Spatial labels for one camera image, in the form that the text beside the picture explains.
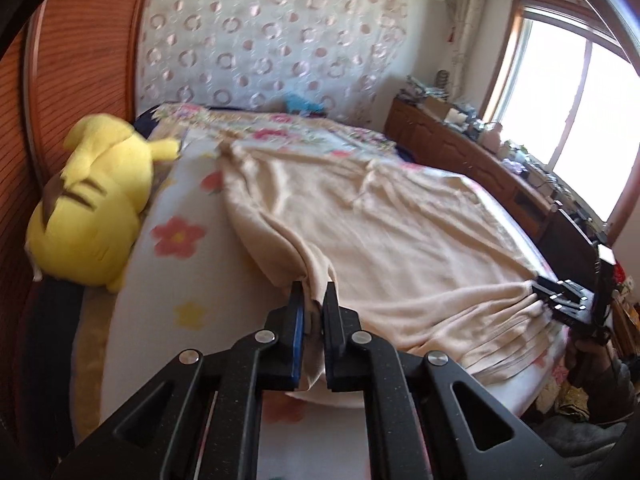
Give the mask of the person's right hand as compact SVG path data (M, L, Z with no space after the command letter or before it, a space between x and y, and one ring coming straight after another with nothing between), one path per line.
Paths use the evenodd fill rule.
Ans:
M592 338L582 338L570 332L566 346L564 365L568 370L567 380L574 387L590 382L606 372L612 364L612 347L599 344Z

